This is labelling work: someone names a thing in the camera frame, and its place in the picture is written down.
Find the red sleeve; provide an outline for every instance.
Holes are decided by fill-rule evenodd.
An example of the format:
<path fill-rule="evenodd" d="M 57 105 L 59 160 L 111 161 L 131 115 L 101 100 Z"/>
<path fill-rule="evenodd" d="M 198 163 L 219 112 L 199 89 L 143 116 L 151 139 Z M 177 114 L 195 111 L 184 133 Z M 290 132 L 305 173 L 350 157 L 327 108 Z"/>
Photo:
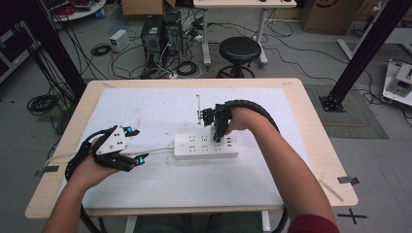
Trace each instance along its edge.
<path fill-rule="evenodd" d="M 289 226 L 288 233 L 339 233 L 331 221 L 321 216 L 299 216 Z"/>

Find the person's arm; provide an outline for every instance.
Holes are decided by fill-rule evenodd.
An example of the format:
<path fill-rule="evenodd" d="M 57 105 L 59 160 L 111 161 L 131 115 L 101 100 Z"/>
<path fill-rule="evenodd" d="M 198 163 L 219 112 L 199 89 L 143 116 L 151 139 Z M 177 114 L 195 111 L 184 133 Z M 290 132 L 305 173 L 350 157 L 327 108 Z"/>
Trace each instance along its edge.
<path fill-rule="evenodd" d="M 272 126 L 269 120 L 249 109 L 231 110 L 232 130 L 249 129 L 255 136 L 291 220 L 302 215 L 322 216 L 336 224 L 327 197 L 306 163 Z"/>
<path fill-rule="evenodd" d="M 89 155 L 61 191 L 43 232 L 78 232 L 80 207 L 86 191 L 117 171 L 98 165 Z"/>

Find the cardboard box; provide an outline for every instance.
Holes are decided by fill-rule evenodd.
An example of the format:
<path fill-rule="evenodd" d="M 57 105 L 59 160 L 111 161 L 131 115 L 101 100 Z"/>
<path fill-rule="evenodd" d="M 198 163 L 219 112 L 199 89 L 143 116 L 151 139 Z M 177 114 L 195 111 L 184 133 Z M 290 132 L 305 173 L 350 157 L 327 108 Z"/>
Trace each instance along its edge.
<path fill-rule="evenodd" d="M 307 0 L 300 15 L 306 32 L 345 34 L 355 20 L 364 0 Z"/>
<path fill-rule="evenodd" d="M 122 0 L 121 8 L 125 16 L 164 15 L 175 4 L 176 0 Z"/>

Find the black stool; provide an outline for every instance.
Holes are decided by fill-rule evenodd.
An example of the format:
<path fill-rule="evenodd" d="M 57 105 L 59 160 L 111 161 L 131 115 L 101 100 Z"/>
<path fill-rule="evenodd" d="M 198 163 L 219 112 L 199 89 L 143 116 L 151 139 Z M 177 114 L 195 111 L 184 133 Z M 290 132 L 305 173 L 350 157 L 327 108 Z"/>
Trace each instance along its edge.
<path fill-rule="evenodd" d="M 219 46 L 219 52 L 221 56 L 232 63 L 232 65 L 220 69 L 218 79 L 224 77 L 245 78 L 242 70 L 248 71 L 253 78 L 255 77 L 255 74 L 250 69 L 243 67 L 243 65 L 251 63 L 260 56 L 261 47 L 258 42 L 247 37 L 228 38 Z M 230 73 L 227 73 L 225 70 L 229 68 L 231 69 Z"/>

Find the white paper sheet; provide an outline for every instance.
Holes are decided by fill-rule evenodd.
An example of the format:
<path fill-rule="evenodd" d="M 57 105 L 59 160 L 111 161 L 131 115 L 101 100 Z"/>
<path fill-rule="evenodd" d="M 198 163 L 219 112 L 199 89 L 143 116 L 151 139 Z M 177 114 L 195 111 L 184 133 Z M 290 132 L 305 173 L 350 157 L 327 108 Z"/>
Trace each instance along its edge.
<path fill-rule="evenodd" d="M 150 150 L 173 145 L 177 133 L 210 130 L 197 124 L 196 94 L 201 96 L 201 109 L 235 99 L 260 104 L 310 166 L 281 88 L 107 88 L 81 142 L 113 125 L 131 126 L 141 133 L 128 139 L 129 148 Z M 235 133 L 240 146 L 235 158 L 176 160 L 173 150 L 152 152 L 146 164 L 116 173 L 89 190 L 83 203 L 90 209 L 283 204 L 253 135 Z"/>

